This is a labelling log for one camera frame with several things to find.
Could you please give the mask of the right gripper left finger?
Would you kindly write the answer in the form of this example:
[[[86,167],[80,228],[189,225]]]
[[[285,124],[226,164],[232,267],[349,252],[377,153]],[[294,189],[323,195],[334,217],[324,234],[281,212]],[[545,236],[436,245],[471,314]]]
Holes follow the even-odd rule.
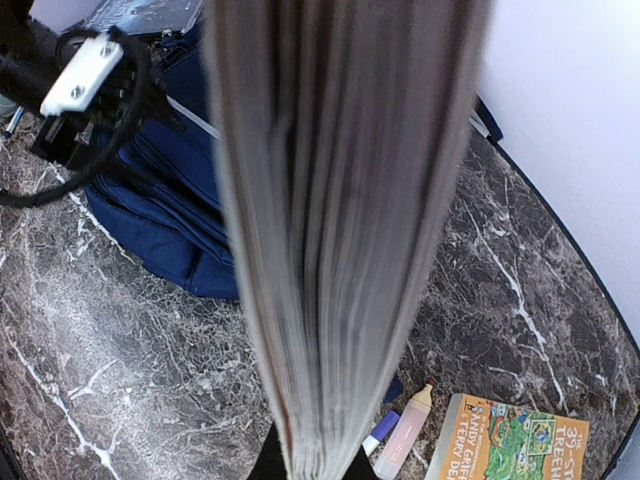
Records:
[[[287,480],[278,430],[272,424],[247,480]]]

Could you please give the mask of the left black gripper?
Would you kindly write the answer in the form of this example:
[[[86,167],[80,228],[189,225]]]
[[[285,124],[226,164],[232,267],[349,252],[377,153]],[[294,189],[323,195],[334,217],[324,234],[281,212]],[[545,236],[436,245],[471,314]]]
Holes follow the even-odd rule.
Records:
[[[87,110],[57,117],[41,115],[40,105],[62,70],[86,39],[102,33],[123,47],[124,56]],[[35,156],[73,172],[81,172],[88,165],[101,170],[150,121],[175,132],[184,130],[156,72],[151,51],[138,37],[121,29],[73,29],[56,39],[53,64],[56,77],[38,97],[43,123],[30,148]]]

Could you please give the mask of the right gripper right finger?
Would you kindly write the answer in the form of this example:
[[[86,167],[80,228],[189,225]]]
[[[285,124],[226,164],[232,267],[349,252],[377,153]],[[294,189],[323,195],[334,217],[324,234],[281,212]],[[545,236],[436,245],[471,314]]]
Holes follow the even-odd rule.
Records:
[[[343,480],[376,480],[369,458],[362,445],[354,451],[349,449],[334,455],[336,479]]]

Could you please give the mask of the navy blue backpack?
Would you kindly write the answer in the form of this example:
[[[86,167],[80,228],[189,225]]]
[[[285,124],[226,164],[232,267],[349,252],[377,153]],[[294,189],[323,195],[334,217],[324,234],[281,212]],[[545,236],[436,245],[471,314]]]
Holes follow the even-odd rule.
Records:
[[[449,3],[215,17],[165,69],[185,108],[86,190],[152,273],[203,297],[399,298],[455,179],[484,23]]]

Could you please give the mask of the orange green Treehouse book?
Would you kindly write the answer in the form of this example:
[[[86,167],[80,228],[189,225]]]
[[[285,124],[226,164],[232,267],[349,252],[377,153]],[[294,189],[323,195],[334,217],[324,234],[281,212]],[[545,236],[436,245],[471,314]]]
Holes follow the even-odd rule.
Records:
[[[425,479],[580,479],[589,430],[583,420],[454,394]]]

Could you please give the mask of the pink Taming of Shrew book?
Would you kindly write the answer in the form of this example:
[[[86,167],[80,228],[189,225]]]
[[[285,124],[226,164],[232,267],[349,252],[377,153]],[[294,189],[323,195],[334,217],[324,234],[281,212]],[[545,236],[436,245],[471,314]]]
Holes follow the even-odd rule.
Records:
[[[205,9],[219,189],[283,475],[340,479],[429,275],[492,5]]]

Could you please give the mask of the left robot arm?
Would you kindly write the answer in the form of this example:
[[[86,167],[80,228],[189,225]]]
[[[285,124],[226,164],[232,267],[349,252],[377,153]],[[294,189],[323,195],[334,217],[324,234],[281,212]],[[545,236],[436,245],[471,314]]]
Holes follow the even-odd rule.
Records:
[[[1,4],[1,93],[44,118],[33,154],[77,172],[100,151],[77,138],[89,125],[126,138],[148,120],[183,131],[144,41],[116,26],[56,34],[32,6]]]

